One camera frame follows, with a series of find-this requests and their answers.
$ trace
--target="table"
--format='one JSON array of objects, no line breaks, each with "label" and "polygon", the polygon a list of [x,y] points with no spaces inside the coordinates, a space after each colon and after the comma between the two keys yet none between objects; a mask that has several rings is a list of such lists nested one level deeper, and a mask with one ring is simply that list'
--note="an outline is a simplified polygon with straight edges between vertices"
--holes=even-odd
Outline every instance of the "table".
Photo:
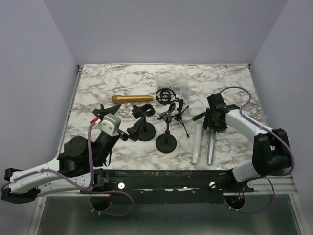
[{"label": "table", "polygon": [[[225,133],[216,137],[215,157],[212,165],[206,163],[208,133],[203,132],[201,155],[198,164],[192,165],[192,153],[195,135],[195,123],[192,117],[208,108],[207,96],[219,92],[228,86],[241,86],[252,95],[251,103],[245,112],[259,122],[264,123],[264,115],[258,101],[248,65],[174,65],[174,64],[98,64],[84,65],[77,93],[71,109],[64,143],[76,135],[87,137],[91,113],[100,104],[113,106],[113,95],[154,95],[156,81],[165,73],[179,81],[181,71],[185,71],[190,89],[189,109],[183,115],[183,121],[190,134],[187,138],[183,127],[176,121],[170,125],[171,134],[177,139],[177,147],[170,154],[163,154],[156,148],[156,138],[164,133],[166,124],[157,120],[168,106],[151,102],[156,114],[147,117],[147,121],[156,128],[156,136],[149,142],[126,142],[119,140],[112,153],[112,163],[108,169],[132,170],[228,170],[239,166],[252,158],[252,143],[237,130],[229,127]],[[248,96],[238,89],[223,93],[227,104],[240,106]],[[116,115],[121,119],[120,129],[126,130],[136,122],[132,116],[134,103],[122,104]],[[94,141],[100,130],[94,129]]]}]

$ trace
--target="golden cylinder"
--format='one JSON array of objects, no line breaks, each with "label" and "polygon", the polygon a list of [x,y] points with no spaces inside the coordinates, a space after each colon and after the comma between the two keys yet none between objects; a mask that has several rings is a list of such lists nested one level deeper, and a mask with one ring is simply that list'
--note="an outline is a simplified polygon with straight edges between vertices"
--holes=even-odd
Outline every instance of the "golden cylinder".
[{"label": "golden cylinder", "polygon": [[141,101],[152,101],[153,96],[150,95],[128,95],[128,96],[121,96],[121,95],[114,95],[112,97],[112,101],[115,104],[123,103],[123,102],[141,102]]}]

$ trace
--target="black stand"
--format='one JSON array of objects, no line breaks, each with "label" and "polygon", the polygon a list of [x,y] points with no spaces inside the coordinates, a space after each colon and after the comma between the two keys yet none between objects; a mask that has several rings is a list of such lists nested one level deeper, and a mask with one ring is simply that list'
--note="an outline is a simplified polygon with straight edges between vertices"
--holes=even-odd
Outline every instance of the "black stand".
[{"label": "black stand", "polygon": [[132,113],[135,118],[143,117],[138,139],[143,142],[152,140],[156,135],[156,129],[151,123],[147,122],[146,117],[150,117],[156,113],[153,106],[151,104],[145,104],[144,106],[134,105]]},{"label": "black stand", "polygon": [[171,153],[177,146],[176,138],[170,134],[170,123],[172,122],[171,113],[175,110],[175,103],[171,104],[169,110],[160,114],[160,118],[166,122],[166,130],[156,139],[156,148],[161,153]]}]

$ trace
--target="plastic package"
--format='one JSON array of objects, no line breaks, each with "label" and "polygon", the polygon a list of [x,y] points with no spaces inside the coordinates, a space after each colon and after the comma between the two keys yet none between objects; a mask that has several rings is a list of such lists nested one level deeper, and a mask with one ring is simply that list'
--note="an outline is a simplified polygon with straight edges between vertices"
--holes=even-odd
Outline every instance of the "plastic package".
[{"label": "plastic package", "polygon": [[187,70],[157,70],[156,71],[156,92],[161,88],[170,88],[177,98],[189,102],[189,84]]}]

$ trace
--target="wall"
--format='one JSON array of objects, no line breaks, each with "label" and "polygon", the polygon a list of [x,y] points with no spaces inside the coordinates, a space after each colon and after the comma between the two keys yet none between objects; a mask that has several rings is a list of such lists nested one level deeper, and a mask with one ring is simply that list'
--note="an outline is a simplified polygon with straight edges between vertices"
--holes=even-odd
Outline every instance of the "wall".
[{"label": "wall", "polygon": [[[0,184],[55,156],[77,67],[42,0],[1,1]],[[34,203],[0,200],[0,234],[25,235]]]},{"label": "wall", "polygon": [[74,59],[251,63],[287,0],[44,0]]},{"label": "wall", "polygon": [[289,0],[252,64],[268,123],[284,128],[296,156],[294,179],[313,231],[313,1]]}]

